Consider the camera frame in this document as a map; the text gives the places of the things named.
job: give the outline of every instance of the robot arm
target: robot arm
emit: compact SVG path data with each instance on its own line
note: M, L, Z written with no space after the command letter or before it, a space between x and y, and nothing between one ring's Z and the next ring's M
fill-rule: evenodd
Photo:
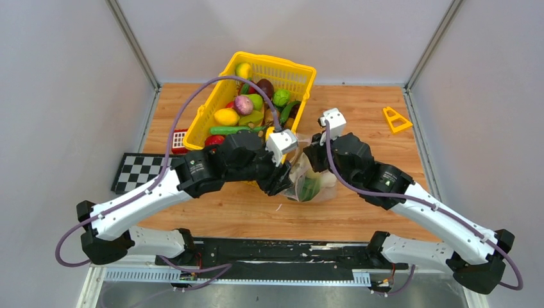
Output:
M410 263L452 273L456 281L468 289L489 294L500 282L506 265L503 256L485 242L489 239L507 253L514 235L507 230L495 232L475 224L432 197L397 167L375 161L368 144L352 133L342 135L346 120L338 109L324 112L318 123L325 126L325 120L330 129L334 169L345 182L366 192L408 195L434 205L430 209L407 198L360 194L368 203L403 215L444 241L428 243L378 231L367 247L369 255L376 262ZM312 144L304 149L315 172L333 171L327 158L325 139L325 132L318 133L313 136ZM457 219L444 214L444 211ZM463 223L483 234L484 239L477 237Z
M94 264L115 262L125 255L163 255L173 258L194 246L188 230L170 232L150 230L135 225L172 205L218 191L225 182L256 181L269 196L292 185L291 165L281 163L282 156L298 147L290 130L272 133L263 147L257 134L242 131L229 135L221 145L190 151L165 172L160 183L148 188L158 179L101 204L83 201L77 205L80 222L99 216L84 226L81 236L83 251ZM143 196L129 206L106 216L101 213L129 200Z

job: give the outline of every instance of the white wall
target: white wall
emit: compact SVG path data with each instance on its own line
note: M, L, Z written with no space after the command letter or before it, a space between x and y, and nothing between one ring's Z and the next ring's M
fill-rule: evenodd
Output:
M544 302L543 15L543 1L465 1L413 90L445 201L516 236L525 289L497 287L492 308Z
M451 0L119 2L162 82L206 81L248 51L351 84L406 82Z
M78 202L112 196L151 87L104 1L3 1L0 56L0 307L74 307L87 268L56 242Z

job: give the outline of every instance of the green cucumber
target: green cucumber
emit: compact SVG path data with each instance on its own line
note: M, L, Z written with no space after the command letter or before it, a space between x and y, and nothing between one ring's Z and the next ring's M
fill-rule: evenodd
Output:
M265 129L265 126L258 126L254 129L251 129L247 126L213 126L210 127L211 135L230 135L231 133L237 133L241 130L250 130L252 132L258 132Z
M284 124L285 122L287 122L289 114L291 113L291 109L293 109L293 107L300 103L301 101L292 101L287 106L285 106L285 108L282 110L282 114L280 115L280 124Z

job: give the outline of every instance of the checkerboard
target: checkerboard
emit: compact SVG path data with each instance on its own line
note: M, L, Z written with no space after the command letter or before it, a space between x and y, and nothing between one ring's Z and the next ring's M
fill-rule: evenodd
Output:
M170 155L168 166L171 165L172 159L181 156L183 155ZM150 181L160 173L163 158L163 154L125 153L119 164L112 191L124 194Z

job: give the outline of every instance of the wooden table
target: wooden table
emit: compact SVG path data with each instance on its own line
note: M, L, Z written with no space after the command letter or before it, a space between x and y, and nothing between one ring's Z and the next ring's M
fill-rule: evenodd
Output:
M196 84L165 84L147 141L145 153L164 153L175 114ZM187 108L178 128L188 128L196 109L204 104L212 87L205 89ZM412 130L392 135L382 108L390 106L408 118L400 87L314 86L300 121L298 133L320 131L316 119L337 107L353 132L371 146L374 157L393 164L427 186ZM227 183L219 192L172 206L142 221L142 227L171 230L188 228L194 236L266 239L369 241L376 230L437 241L408 219L370 205L338 183L337 198L323 203L296 203L283 196L267 197L257 187Z

